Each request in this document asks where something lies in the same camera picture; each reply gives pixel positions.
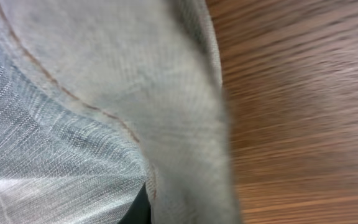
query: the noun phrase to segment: wooden surface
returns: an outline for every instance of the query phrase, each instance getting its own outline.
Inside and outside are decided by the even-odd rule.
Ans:
[[[207,2],[244,220],[358,223],[358,1]]]

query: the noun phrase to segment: black object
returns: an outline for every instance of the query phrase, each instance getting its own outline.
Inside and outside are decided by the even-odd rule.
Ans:
[[[151,224],[151,207],[147,198],[146,186],[143,185],[129,210],[118,224]]]

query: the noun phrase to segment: brown stitching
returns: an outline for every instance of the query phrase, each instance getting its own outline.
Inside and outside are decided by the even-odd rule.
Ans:
[[[119,119],[117,116],[114,116],[112,114],[109,114],[103,110],[101,110],[100,108],[97,108],[95,106],[92,106],[92,105],[89,105],[87,103],[85,103],[84,101],[82,101],[81,99],[79,99],[77,96],[75,96],[74,94],[70,93],[65,87],[63,86],[60,86],[59,85],[59,82],[48,72],[48,70],[46,68],[44,68],[42,66],[42,64],[23,46],[22,42],[20,41],[19,37],[16,35],[16,33],[13,31],[13,27],[11,26],[11,24],[9,23],[2,7],[1,7],[1,4],[0,4],[0,16],[2,17],[3,21],[6,23],[7,25],[7,28],[9,29],[9,35],[12,36],[12,38],[16,41],[16,44],[22,49],[23,53],[25,56],[27,56],[30,61],[38,66],[42,73],[54,84],[56,85],[57,88],[61,89],[64,93],[66,93],[67,95],[69,95],[70,97],[78,100],[79,102],[81,102],[83,104],[83,106],[89,108],[89,109],[92,109],[92,110],[95,110],[95,111],[99,111],[101,112],[103,115],[107,116],[108,118],[111,118],[111,119],[115,119],[117,121],[119,121],[119,123],[122,125],[122,127],[124,127],[124,129],[126,129],[129,134],[131,135],[131,137],[133,138],[133,140],[135,142],[139,142],[139,139],[135,136],[134,132],[132,130],[130,130],[128,128],[128,126],[121,120]]]

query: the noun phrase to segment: gray fabric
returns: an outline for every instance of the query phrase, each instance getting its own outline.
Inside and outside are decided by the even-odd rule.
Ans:
[[[202,1],[0,1],[0,223],[240,223]]]

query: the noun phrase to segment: brown wooden table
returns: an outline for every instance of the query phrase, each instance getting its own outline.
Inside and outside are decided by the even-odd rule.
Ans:
[[[358,1],[207,2],[244,220],[358,223]]]

